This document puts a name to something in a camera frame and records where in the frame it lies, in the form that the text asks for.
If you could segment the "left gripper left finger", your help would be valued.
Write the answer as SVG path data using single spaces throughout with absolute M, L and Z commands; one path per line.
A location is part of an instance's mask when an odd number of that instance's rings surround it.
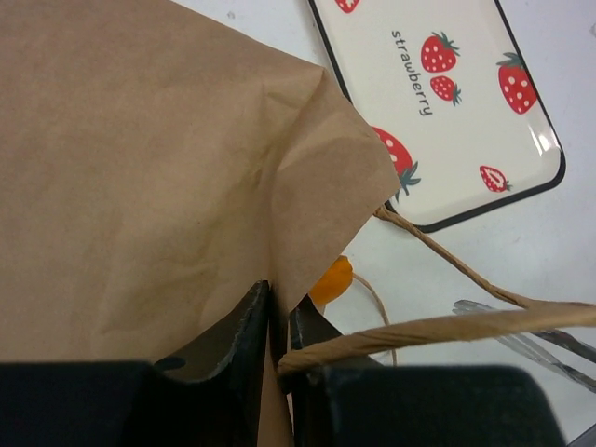
M 156 362 L 2 363 L 2 445 L 256 445 L 269 307 L 259 281 L 224 319 Z

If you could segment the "brown paper bag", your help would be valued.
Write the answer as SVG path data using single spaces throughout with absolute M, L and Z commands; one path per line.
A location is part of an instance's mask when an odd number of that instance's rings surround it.
M 399 189 L 333 69 L 171 1 L 1 5 L 1 365 L 156 362 L 265 281 L 254 446 L 297 446 L 290 374 L 594 325 L 479 275 L 387 207 Z M 339 333 L 308 293 L 371 218 L 508 308 Z

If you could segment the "metal tongs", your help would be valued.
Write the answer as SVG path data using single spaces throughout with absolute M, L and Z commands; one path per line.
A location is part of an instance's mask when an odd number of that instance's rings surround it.
M 495 312 L 496 309 L 488 305 L 469 300 L 459 300 L 454 303 L 453 312 L 456 315 L 476 314 Z M 531 332 L 531 335 L 549 344 L 560 347 L 571 352 L 582 359 L 595 363 L 595 348 L 582 341 L 577 340 L 571 334 L 561 330 L 547 330 L 542 332 Z M 508 349 L 529 359 L 530 361 L 557 373 L 571 382 L 584 387 L 590 393 L 595 393 L 595 379 L 582 373 L 580 370 L 567 365 L 557 359 L 546 348 L 535 342 L 527 335 L 517 333 L 496 337 L 495 340 Z

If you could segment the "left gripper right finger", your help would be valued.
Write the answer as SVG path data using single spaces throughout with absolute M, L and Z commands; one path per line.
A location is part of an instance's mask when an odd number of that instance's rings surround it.
M 283 379 L 297 446 L 563 446 L 547 397 L 500 365 L 341 360 Z

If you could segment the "orange fake bread loaf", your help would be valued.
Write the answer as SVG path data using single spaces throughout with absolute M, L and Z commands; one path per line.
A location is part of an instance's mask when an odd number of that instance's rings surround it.
M 311 288 L 308 296 L 316 307 L 326 306 L 341 296 L 353 282 L 353 266 L 340 255 Z

